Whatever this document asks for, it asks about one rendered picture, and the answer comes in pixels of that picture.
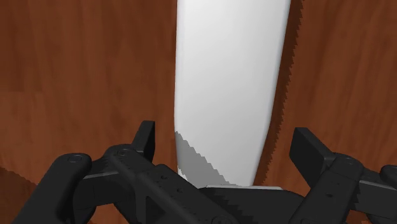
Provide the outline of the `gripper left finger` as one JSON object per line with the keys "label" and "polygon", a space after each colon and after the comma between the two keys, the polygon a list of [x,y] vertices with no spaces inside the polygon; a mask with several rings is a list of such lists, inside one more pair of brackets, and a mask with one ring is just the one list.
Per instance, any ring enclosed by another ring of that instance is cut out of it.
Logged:
{"label": "gripper left finger", "polygon": [[240,224],[164,164],[154,165],[155,122],[141,122],[130,144],[92,160],[67,153],[51,164],[11,224],[88,224],[112,204],[129,224]]}

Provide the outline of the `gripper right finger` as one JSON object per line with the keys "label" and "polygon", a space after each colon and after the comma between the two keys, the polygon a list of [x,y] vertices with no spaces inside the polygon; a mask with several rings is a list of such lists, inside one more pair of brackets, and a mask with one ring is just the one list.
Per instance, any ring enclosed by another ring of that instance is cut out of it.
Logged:
{"label": "gripper right finger", "polygon": [[372,224],[397,224],[397,165],[371,171],[305,127],[294,129],[289,157],[310,186],[289,224],[345,224],[350,211]]}

